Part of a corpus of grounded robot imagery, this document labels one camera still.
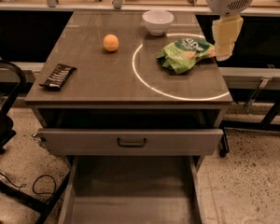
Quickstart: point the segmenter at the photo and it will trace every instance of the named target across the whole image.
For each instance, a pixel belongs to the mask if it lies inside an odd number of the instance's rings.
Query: white robotic hand
[[[240,12],[250,6],[253,0],[206,0],[210,9],[220,19],[213,21],[215,52],[218,61],[230,58],[234,43],[240,34],[243,18]]]

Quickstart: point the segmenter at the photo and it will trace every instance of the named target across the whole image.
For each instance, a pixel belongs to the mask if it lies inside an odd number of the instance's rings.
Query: drawer handle
[[[118,146],[119,147],[144,147],[147,144],[146,138],[139,141],[128,141],[118,138]]]

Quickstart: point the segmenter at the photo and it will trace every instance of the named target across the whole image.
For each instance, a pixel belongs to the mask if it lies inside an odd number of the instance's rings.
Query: open drawer
[[[56,155],[176,155],[213,154],[220,129],[92,130],[40,129],[49,152]]]
[[[189,159],[76,156],[59,224],[203,223]]]

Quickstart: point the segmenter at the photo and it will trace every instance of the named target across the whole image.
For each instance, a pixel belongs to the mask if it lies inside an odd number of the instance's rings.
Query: speckled floor
[[[261,120],[268,106],[255,105],[247,115],[240,105],[231,107],[227,118]],[[49,195],[32,191],[35,180],[51,175],[61,183],[68,168],[60,157],[40,147],[32,134],[40,127],[29,108],[10,111],[17,135],[0,156],[0,171],[22,191],[46,200]],[[278,116],[274,122],[280,122]],[[280,133],[227,130],[231,152],[220,158],[218,151],[204,159],[198,173],[206,224],[280,224]],[[53,182],[42,178],[37,191],[51,192]],[[46,223],[58,222],[59,201]],[[35,223],[38,213],[0,194],[0,224]]]

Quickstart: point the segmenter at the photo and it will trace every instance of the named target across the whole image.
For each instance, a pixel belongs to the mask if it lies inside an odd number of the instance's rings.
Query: snack bag
[[[212,44],[197,37],[187,37],[162,48],[157,59],[161,62],[161,67],[182,74],[198,61],[211,57],[215,57],[215,48]]]

